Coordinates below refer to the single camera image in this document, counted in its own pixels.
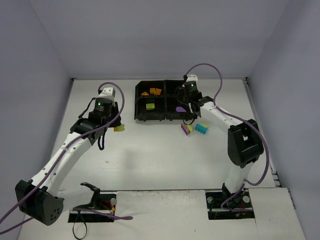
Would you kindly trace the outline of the purple rounded lego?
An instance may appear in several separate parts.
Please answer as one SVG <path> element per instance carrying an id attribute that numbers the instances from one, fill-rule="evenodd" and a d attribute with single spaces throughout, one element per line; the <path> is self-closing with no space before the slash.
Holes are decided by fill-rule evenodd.
<path id="1" fill-rule="evenodd" d="M 177 107 L 175 108 L 175 111 L 176 111 L 177 113 L 185 113 L 185 112 L 186 112 L 186 110 L 185 110 L 183 107 L 181 107 L 181 106 L 177 106 Z"/>

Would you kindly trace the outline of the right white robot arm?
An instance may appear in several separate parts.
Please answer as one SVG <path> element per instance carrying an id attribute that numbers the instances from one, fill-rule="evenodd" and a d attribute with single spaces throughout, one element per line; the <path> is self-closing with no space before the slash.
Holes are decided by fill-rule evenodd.
<path id="1" fill-rule="evenodd" d="M 209 96 L 202 96 L 196 81 L 186 81 L 176 88 L 177 100 L 191 113 L 216 125 L 227 135 L 227 155 L 232 162 L 222 192 L 230 197 L 240 191 L 254 163 L 264 153 L 257 122 L 247 121 L 226 111 Z"/>

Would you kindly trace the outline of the purple and lime lego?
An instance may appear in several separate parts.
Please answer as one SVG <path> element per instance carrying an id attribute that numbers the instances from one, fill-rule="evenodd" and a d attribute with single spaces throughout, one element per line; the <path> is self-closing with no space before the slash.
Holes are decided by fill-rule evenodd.
<path id="1" fill-rule="evenodd" d="M 186 136 L 190 135 L 191 132 L 193 131 L 192 125 L 187 125 L 187 124 L 181 124 L 181 129 L 185 133 Z"/>

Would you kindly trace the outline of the lime small lego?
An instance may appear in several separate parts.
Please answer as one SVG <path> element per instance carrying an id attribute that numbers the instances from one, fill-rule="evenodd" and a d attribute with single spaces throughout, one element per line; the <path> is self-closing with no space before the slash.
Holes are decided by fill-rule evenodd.
<path id="1" fill-rule="evenodd" d="M 125 125 L 124 124 L 121 124 L 119 127 L 118 127 L 118 131 L 119 132 L 123 132 L 125 130 Z"/>

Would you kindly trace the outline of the teal and lime lego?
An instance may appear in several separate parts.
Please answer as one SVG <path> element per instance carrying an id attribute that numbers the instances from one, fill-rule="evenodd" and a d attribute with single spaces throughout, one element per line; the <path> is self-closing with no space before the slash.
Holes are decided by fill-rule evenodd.
<path id="1" fill-rule="evenodd" d="M 209 126 L 205 123 L 197 123 L 195 125 L 195 130 L 204 135 L 207 133 L 208 129 L 209 129 Z"/>

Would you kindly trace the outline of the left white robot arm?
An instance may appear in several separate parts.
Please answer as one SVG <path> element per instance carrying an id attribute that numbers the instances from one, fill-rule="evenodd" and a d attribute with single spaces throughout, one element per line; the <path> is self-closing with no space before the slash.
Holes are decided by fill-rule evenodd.
<path id="1" fill-rule="evenodd" d="M 101 150 L 104 149 L 107 129 L 121 125 L 121 110 L 111 97 L 95 98 L 93 111 L 87 118 L 79 117 L 45 167 L 29 181 L 20 180 L 17 183 L 15 194 L 19 210 L 50 226 L 64 211 L 77 207 L 93 209 L 101 200 L 98 187 L 82 182 L 73 190 L 60 192 L 59 189 L 77 161 L 95 143 Z"/>

